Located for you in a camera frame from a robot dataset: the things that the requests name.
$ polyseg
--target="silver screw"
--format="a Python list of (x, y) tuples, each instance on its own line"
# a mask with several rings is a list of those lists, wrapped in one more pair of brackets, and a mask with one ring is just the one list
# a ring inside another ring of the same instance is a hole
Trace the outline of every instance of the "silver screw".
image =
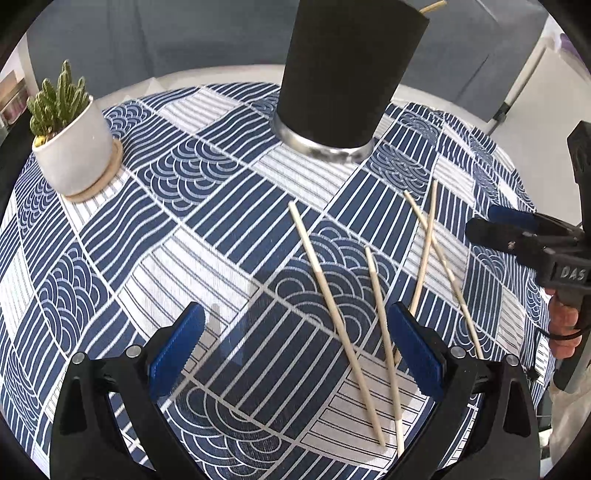
[(455, 358), (464, 358), (466, 356), (466, 351), (461, 346), (453, 346), (449, 352)]
[(519, 365), (519, 359), (515, 355), (507, 355), (505, 360), (507, 360), (507, 363), (512, 367)]
[(75, 353), (72, 357), (72, 363), (74, 365), (79, 365), (84, 360), (85, 355), (82, 352)]
[(127, 355), (129, 358), (135, 358), (135, 357), (139, 356), (141, 352), (142, 352), (142, 348), (139, 345), (132, 345), (132, 346), (127, 347), (127, 350), (125, 351), (125, 355)]

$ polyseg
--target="wooden chopstick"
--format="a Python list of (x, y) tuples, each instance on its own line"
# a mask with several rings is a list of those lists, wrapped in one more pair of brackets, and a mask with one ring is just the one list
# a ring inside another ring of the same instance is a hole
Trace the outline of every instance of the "wooden chopstick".
[[(426, 231), (428, 228), (427, 221), (425, 220), (423, 213), (419, 209), (417, 202), (414, 201), (413, 197), (410, 195), (408, 190), (404, 191), (404, 198), (406, 198), (407, 202), (410, 203), (410, 206), (412, 207), (414, 214), (417, 216), (418, 221), (421, 223), (421, 226)], [(482, 353), (482, 347), (480, 346), (480, 341), (478, 340), (478, 335), (476, 334), (476, 328), (474, 327), (474, 322), (472, 321), (472, 315), (470, 315), (470, 311), (468, 310), (468, 305), (466, 305), (466, 300), (464, 299), (464, 295), (462, 294), (462, 291), (460, 290), (460, 287), (458, 286), (458, 284), (456, 282), (456, 276), (453, 274), (453, 272), (451, 271), (451, 269), (447, 265), (447, 258), (445, 256), (445, 253), (441, 249), (440, 245), (437, 243), (437, 237), (435, 236), (435, 234), (433, 234), (431, 237), (431, 243), (433, 245), (433, 249), (435, 250), (435, 253), (437, 254), (437, 257), (439, 258), (439, 262), (440, 262), (441, 266), (445, 270), (445, 273), (447, 275), (447, 279), (449, 280), (449, 284), (452, 288), (452, 291), (454, 292), (454, 295), (456, 296), (457, 302), (460, 304), (460, 310), (462, 311), (464, 318), (466, 320), (466, 325), (467, 325), (468, 331), (470, 333), (470, 338), (472, 340), (472, 343), (474, 344), (474, 349), (476, 350), (476, 356), (482, 360), (482, 359), (484, 359), (484, 355)]]
[(424, 14), (428, 14), (429, 12), (434, 12), (435, 10), (440, 9), (441, 7), (445, 7), (447, 5), (447, 0), (441, 0), (439, 2), (435, 2), (434, 4), (431, 4), (425, 8), (422, 8), (419, 10), (420, 13)]
[(394, 363), (394, 354), (392, 353), (392, 340), (390, 339), (390, 332), (388, 331), (386, 309), (384, 307), (384, 297), (382, 297), (382, 288), (379, 285), (378, 270), (376, 269), (374, 258), (369, 247), (365, 247), (365, 256), (368, 260), (369, 278), (371, 279), (372, 288), (374, 289), (375, 304), (378, 309), (379, 325), (382, 329), (382, 339), (384, 340), (386, 366), (388, 368), (390, 393), (392, 395), (394, 427), (396, 429), (396, 446), (398, 449), (398, 458), (400, 458), (400, 456), (404, 453), (404, 426), (402, 425), (402, 405), (400, 403), (398, 377), (396, 376), (396, 364)]
[(368, 386), (365, 383), (363, 371), (361, 370), (361, 366), (359, 365), (359, 361), (355, 355), (355, 350), (353, 350), (353, 345), (351, 345), (351, 340), (349, 339), (349, 335), (345, 329), (345, 323), (343, 322), (339, 309), (336, 306), (335, 299), (332, 296), (329, 284), (326, 281), (326, 277), (324, 276), (324, 272), (322, 271), (322, 267), (320, 266), (320, 262), (316, 256), (316, 252), (314, 252), (314, 247), (310, 242), (310, 237), (308, 237), (308, 232), (306, 231), (306, 227), (304, 226), (304, 222), (301, 219), (300, 212), (298, 211), (295, 202), (289, 202), (288, 207), (291, 216), (294, 219), (295, 228), (300, 234), (300, 239), (304, 245), (304, 250), (306, 250), (306, 254), (308, 255), (308, 260), (310, 260), (310, 264), (312, 265), (312, 270), (316, 276), (316, 281), (320, 286), (322, 295), (324, 295), (324, 301), (328, 307), (330, 317), (332, 318), (335, 329), (339, 334), (340, 341), (345, 349), (345, 354), (349, 360), (349, 365), (351, 365), (351, 370), (353, 370), (355, 380), (357, 380), (359, 385), (361, 398), (363, 399), (363, 403), (365, 403), (365, 408), (368, 411), (369, 419), (374, 427), (376, 437), (378, 438), (379, 444), (384, 447), (386, 446), (386, 440), (384, 438), (384, 433), (382, 432), (382, 427), (379, 424), (378, 413), (375, 411), (374, 402), (371, 399), (371, 394), (369, 393)]
[(413, 300), (408, 309), (413, 317), (417, 315), (418, 301), (421, 299), (421, 292), (423, 291), (423, 284), (425, 283), (425, 275), (427, 274), (427, 266), (429, 264), (431, 243), (433, 241), (433, 225), (435, 225), (435, 211), (437, 210), (437, 185), (439, 185), (439, 182), (434, 179), (431, 183), (431, 208), (429, 208), (429, 220), (423, 243), (423, 254), (421, 255), (421, 263), (418, 268), (417, 285), (414, 288)]

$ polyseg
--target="hand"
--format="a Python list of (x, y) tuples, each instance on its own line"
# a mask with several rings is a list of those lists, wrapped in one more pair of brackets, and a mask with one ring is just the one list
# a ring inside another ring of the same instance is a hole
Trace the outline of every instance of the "hand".
[[(576, 333), (578, 330), (573, 329), (579, 318), (577, 309), (567, 307), (560, 303), (560, 300), (555, 295), (555, 290), (546, 289), (548, 295), (553, 295), (548, 305), (550, 311), (550, 326), (548, 331), (558, 335), (570, 335)], [(574, 349), (581, 343), (581, 337), (573, 338), (572, 340), (550, 340), (550, 350), (552, 355), (558, 360), (573, 356)]]

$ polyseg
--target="blue and white patterned tablecloth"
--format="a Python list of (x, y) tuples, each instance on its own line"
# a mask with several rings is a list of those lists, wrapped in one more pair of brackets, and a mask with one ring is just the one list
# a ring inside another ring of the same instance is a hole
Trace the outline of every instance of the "blue and white patterned tablecloth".
[[(390, 104), (360, 165), (305, 159), (269, 128), (279, 87), (215, 84), (105, 111), (124, 167), (92, 200), (55, 194), (27, 161), (0, 226), (0, 391), (6, 419), (47, 471), (61, 379), (72, 355), (119, 355), (190, 300), (207, 328), (164, 415), (212, 479), (374, 479), (396, 456), (381, 333), (363, 248), (387, 301), (409, 302), (423, 231), (402, 191), (429, 203), (487, 358), (553, 369), (547, 298), (513, 258), (471, 246), (464, 228), (497, 203), (533, 210), (509, 158), (477, 128), (421, 105)], [(295, 199), (365, 370), (388, 437), (381, 449), (294, 229)], [(473, 353), (434, 255), (418, 319)], [(403, 364), (408, 441), (433, 406)], [(132, 456), (149, 464), (118, 396)], [(444, 463), (457, 459), (478, 399)]]

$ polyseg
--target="wooden saucer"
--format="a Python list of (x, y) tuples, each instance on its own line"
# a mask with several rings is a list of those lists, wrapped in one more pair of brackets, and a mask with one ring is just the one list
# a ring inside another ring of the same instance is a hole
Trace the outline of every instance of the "wooden saucer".
[(117, 174), (119, 169), (121, 168), (121, 162), (123, 161), (123, 145), (121, 145), (121, 141), (117, 138), (113, 139), (113, 151), (111, 152), (111, 159), (109, 160), (109, 164), (105, 172), (100, 176), (100, 178), (94, 182), (90, 187), (86, 190), (83, 190), (80, 193), (76, 193), (74, 195), (66, 196), (64, 198), (72, 203), (81, 203), (91, 199), (97, 193), (101, 192), (113, 177)]

